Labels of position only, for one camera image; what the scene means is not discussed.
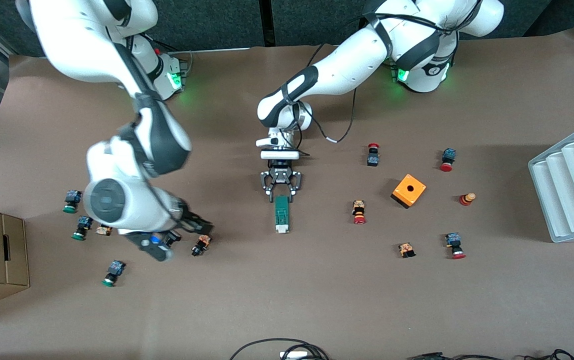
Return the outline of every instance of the orange button housing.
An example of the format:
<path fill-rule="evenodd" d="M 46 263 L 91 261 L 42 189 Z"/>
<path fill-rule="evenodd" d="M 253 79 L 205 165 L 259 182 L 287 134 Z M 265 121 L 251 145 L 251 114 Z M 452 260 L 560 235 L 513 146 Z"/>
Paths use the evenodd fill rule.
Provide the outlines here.
<path fill-rule="evenodd" d="M 391 198 L 401 204 L 405 209 L 414 205 L 427 187 L 412 175 L 406 174 L 405 178 L 396 186 L 391 193 Z"/>

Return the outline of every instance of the table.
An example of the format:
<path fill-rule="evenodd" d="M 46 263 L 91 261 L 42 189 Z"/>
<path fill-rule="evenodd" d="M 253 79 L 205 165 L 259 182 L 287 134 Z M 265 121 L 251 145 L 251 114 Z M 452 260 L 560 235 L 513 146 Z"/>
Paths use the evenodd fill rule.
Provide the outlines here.
<path fill-rule="evenodd" d="M 548 239 L 527 170 L 574 131 L 574 30 L 464 41 L 428 94 L 378 69 L 358 89 L 345 141 L 305 132 L 311 157 L 295 165 L 303 187 L 291 232 L 279 235 L 258 180 L 266 164 L 255 140 L 266 129 L 256 106 L 312 50 L 195 55 L 187 91 L 168 102 L 194 151 L 153 183 L 216 231 L 205 255 L 190 255 L 196 237 L 186 235 L 165 263 L 118 235 L 73 241 L 76 216 L 61 212 L 65 191 L 87 184 L 87 148 L 131 120 L 127 94 L 13 57 L 0 107 L 0 212 L 26 219 L 31 288 L 0 301 L 0 359 L 223 359 L 267 337 L 301 338 L 339 360 L 574 355 L 574 243 Z M 328 135 L 344 132 L 351 93 L 308 101 Z M 372 142 L 375 168 L 365 164 Z M 437 169 L 445 148 L 458 152 L 451 173 Z M 390 198 L 407 173 L 427 186 L 410 209 Z M 477 199 L 463 207 L 467 192 Z M 365 200 L 365 225 L 352 222 L 355 199 Z M 466 259 L 450 259 L 453 231 Z M 404 242 L 417 256 L 401 258 Z M 127 269 L 107 289 L 114 259 Z M 241 359 L 285 348 L 258 345 Z"/>

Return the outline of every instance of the handle hole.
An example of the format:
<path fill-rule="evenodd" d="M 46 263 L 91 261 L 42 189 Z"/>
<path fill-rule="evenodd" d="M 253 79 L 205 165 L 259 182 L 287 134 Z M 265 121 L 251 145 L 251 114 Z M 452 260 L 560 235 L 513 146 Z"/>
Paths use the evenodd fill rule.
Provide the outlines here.
<path fill-rule="evenodd" d="M 5 261 L 8 262 L 9 257 L 9 235 L 3 235 L 3 250 L 5 251 Z"/>

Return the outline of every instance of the green led light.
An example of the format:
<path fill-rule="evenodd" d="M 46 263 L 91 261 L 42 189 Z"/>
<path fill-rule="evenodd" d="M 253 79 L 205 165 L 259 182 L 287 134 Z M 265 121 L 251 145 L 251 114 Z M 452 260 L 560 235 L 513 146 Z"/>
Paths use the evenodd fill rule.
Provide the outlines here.
<path fill-rule="evenodd" d="M 180 89 L 180 87 L 183 86 L 182 79 L 178 73 L 168 72 L 167 78 L 169 79 L 169 82 L 171 83 L 171 86 L 173 87 L 174 90 Z"/>
<path fill-rule="evenodd" d="M 445 66 L 445 72 L 442 73 L 442 79 L 440 79 L 441 82 L 447 79 L 447 70 L 449 70 L 449 63 L 447 63 L 447 66 Z"/>
<path fill-rule="evenodd" d="M 401 68 L 398 69 L 398 80 L 400 80 L 401 82 L 405 82 L 407 80 L 408 76 L 409 76 L 409 71 L 405 71 Z"/>

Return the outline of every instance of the cable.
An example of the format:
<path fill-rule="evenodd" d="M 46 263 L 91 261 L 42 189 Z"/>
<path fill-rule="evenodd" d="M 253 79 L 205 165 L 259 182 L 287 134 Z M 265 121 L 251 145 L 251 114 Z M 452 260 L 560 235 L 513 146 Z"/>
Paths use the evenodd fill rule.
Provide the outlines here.
<path fill-rule="evenodd" d="M 285 137 L 285 133 L 283 132 L 283 130 L 282 130 L 282 129 L 278 129 L 278 130 L 280 131 L 280 136 L 282 137 L 282 139 L 287 143 L 287 145 L 291 146 L 292 149 L 294 149 L 294 150 L 298 151 L 299 153 L 303 154 L 305 157 L 310 157 L 310 156 L 311 156 L 310 153 L 307 153 L 307 152 L 305 152 L 305 151 L 303 151 L 303 150 L 300 150 L 300 149 L 298 148 L 298 146 L 301 146 L 301 142 L 300 142 L 300 141 L 298 142 L 298 146 L 294 146 L 294 144 L 291 143 L 291 142 L 287 139 L 287 137 Z M 303 139 L 303 133 L 302 133 L 302 132 L 300 133 L 300 139 Z"/>
<path fill-rule="evenodd" d="M 459 23 L 458 25 L 456 25 L 456 27 L 451 28 L 451 29 L 446 29 L 443 27 L 440 27 L 438 25 L 436 25 L 435 22 L 427 20 L 426 18 L 422 18 L 419 16 L 413 16 L 410 14 L 388 14 L 388 13 L 374 13 L 374 15 L 379 19 L 379 20 L 385 20 L 385 19 L 399 19 L 402 21 L 408 21 L 410 23 L 416 23 L 418 25 L 423 25 L 425 27 L 429 27 L 432 28 L 434 30 L 437 30 L 439 32 L 441 32 L 442 34 L 451 34 L 453 32 L 458 32 L 461 29 L 463 29 L 464 27 L 467 27 L 467 25 L 469 25 L 469 23 L 471 22 L 472 18 L 474 18 L 474 16 L 476 16 L 477 12 L 476 9 L 479 8 L 479 6 L 481 6 L 483 0 L 476 0 L 476 3 L 474 4 L 473 8 L 470 10 L 470 12 L 467 14 L 467 16 L 465 17 L 465 19 L 463 19 L 463 21 L 461 21 L 461 23 Z M 346 27 L 347 25 L 353 23 L 356 20 L 360 20 L 364 18 L 364 16 L 355 16 L 354 18 L 351 18 L 350 20 L 348 20 L 347 22 L 345 22 L 343 25 L 341 25 L 340 27 L 338 27 L 336 30 L 334 30 L 335 33 L 339 32 L 342 28 Z M 311 55 L 311 57 L 309 58 L 309 61 L 307 62 L 307 68 L 309 68 L 309 66 L 312 64 L 314 58 L 316 57 L 316 55 L 321 51 L 321 49 L 323 48 L 325 44 L 321 43 L 316 50 L 314 51 L 314 53 Z M 386 66 L 387 68 L 390 68 L 391 66 L 387 66 L 385 64 L 381 64 L 382 66 Z M 301 106 L 305 107 L 305 111 L 309 114 L 309 116 L 311 116 L 311 120 L 317 125 L 318 129 L 320 130 L 320 133 L 323 135 L 323 137 L 325 137 L 325 139 L 327 139 L 329 142 L 332 142 L 334 144 L 337 144 L 341 141 L 343 141 L 343 139 L 345 139 L 345 137 L 349 134 L 349 130 L 352 129 L 352 125 L 354 123 L 354 117 L 356 115 L 356 91 L 358 88 L 354 88 L 353 89 L 353 100 L 351 101 L 351 118 L 349 118 L 349 125 L 347 126 L 347 130 L 344 132 L 344 134 L 342 135 L 342 137 L 340 137 L 340 139 L 335 140 L 332 139 L 331 137 L 327 136 L 325 134 L 325 131 L 323 130 L 323 127 L 321 126 L 321 123 L 319 123 L 319 121 L 316 120 L 316 118 L 314 117 L 314 115 L 310 112 L 309 109 L 307 109 L 307 107 L 305 107 L 305 105 L 303 105 L 302 101 L 298 101 L 300 103 Z M 300 140 L 303 140 L 303 134 L 300 134 Z"/>
<path fill-rule="evenodd" d="M 303 129 L 301 129 L 301 124 L 296 121 L 296 126 L 298 127 L 298 145 L 296 145 L 296 149 L 301 147 L 301 143 L 303 142 Z"/>
<path fill-rule="evenodd" d="M 567 351 L 562 350 L 560 348 L 557 348 L 556 350 L 554 350 L 554 352 L 551 353 L 550 355 L 546 355 L 546 356 L 542 356 L 542 357 L 534 357 L 534 356 L 524 355 L 524 356 L 521 356 L 521 358 L 523 360 L 561 360 L 559 358 L 560 354 L 566 355 L 567 357 L 569 357 L 570 360 L 574 360 L 574 357 L 570 353 L 568 353 Z M 455 358 L 443 357 L 443 360 L 467 360 L 467 359 L 502 360 L 502 358 L 497 358 L 497 357 L 487 356 L 487 355 L 461 355 L 461 356 L 458 356 Z"/>
<path fill-rule="evenodd" d="M 150 38 L 150 39 L 151 39 L 151 41 L 153 41 L 154 43 L 156 43 L 156 44 L 158 44 L 158 45 L 161 45 L 161 46 L 164 46 L 165 48 L 168 48 L 168 49 L 171 50 L 171 51 L 177 51 L 177 52 L 179 52 L 179 53 L 181 52 L 177 47 L 173 47 L 172 45 L 169 45 L 168 43 L 164 43 L 163 41 L 159 41 L 159 40 L 157 40 L 157 39 L 152 39 L 152 38 Z"/>
<path fill-rule="evenodd" d="M 487 355 L 463 355 L 455 357 L 453 360 L 465 360 L 465 359 L 486 359 L 486 360 L 503 360 L 502 358 L 497 358 Z"/>
<path fill-rule="evenodd" d="M 194 64 L 194 52 L 189 51 L 189 55 L 191 56 L 191 59 L 189 60 L 189 65 L 187 65 L 187 71 L 184 73 L 185 76 L 189 75 L 189 71 L 192 70 L 192 66 Z"/>
<path fill-rule="evenodd" d="M 317 353 L 318 355 L 322 355 L 322 356 L 318 356 L 316 355 L 314 352 L 310 351 L 310 353 L 312 352 L 312 356 L 307 356 L 306 359 L 312 359 L 312 360 L 329 360 L 329 356 L 327 355 L 327 353 L 322 350 L 320 347 L 314 345 L 314 344 L 310 344 L 309 342 L 305 342 L 303 340 L 299 340 L 299 339 L 289 339 L 286 337 L 271 337 L 268 339 L 262 339 L 262 340 L 256 340 L 256 341 L 252 341 L 249 342 L 247 344 L 244 344 L 243 346 L 241 346 L 238 350 L 236 350 L 236 352 L 229 358 L 229 360 L 233 360 L 234 358 L 236 358 L 236 356 L 241 353 L 241 351 L 245 350 L 246 348 L 250 347 L 250 346 L 254 346 L 256 344 L 261 344 L 261 343 L 268 343 L 268 342 L 292 342 L 292 343 L 298 343 L 296 346 L 296 349 L 298 349 L 299 347 L 303 347 L 304 349 L 307 349 L 308 351 L 310 351 L 310 349 L 313 349 L 315 351 L 315 353 Z M 283 354 L 281 360 L 285 360 L 285 358 L 287 358 L 287 355 L 289 355 L 290 351 L 285 351 L 285 353 Z"/>
<path fill-rule="evenodd" d="M 179 48 L 173 47 L 172 45 L 169 45 L 168 43 L 164 43 L 163 41 L 153 39 L 151 36 L 149 36 L 147 34 L 143 34 L 143 36 L 145 36 L 145 38 L 149 39 L 149 41 L 153 41 L 154 43 L 156 43 L 158 45 L 161 45 L 161 46 L 164 46 L 165 48 L 168 48 L 168 50 L 182 53 L 182 51 L 179 50 Z M 187 65 L 187 71 L 185 71 L 185 73 L 184 73 L 185 76 L 189 75 L 189 71 L 192 70 L 192 66 L 194 65 L 194 52 L 190 50 L 189 56 L 191 57 L 191 59 L 189 59 L 189 64 Z"/>
<path fill-rule="evenodd" d="M 318 120 L 316 120 L 316 118 L 314 117 L 314 115 L 310 112 L 309 109 L 307 109 L 307 107 L 305 107 L 305 111 L 307 112 L 307 114 L 309 114 L 309 116 L 311 116 L 311 120 L 317 125 L 318 129 L 320 130 L 320 133 L 323 135 L 323 137 L 325 137 L 325 139 L 327 139 L 327 141 L 332 142 L 334 144 L 338 144 L 339 142 L 343 141 L 345 139 L 345 137 L 347 137 L 347 134 L 349 134 L 349 130 L 352 129 L 352 125 L 354 123 L 354 117 L 356 115 L 356 91 L 358 88 L 353 89 L 353 99 L 351 100 L 351 117 L 349 118 L 349 125 L 347 126 L 347 130 L 345 130 L 344 134 L 340 137 L 340 139 L 332 139 L 331 137 L 327 136 L 325 133 L 325 130 L 323 130 L 323 127 L 321 126 L 321 123 L 319 123 Z"/>

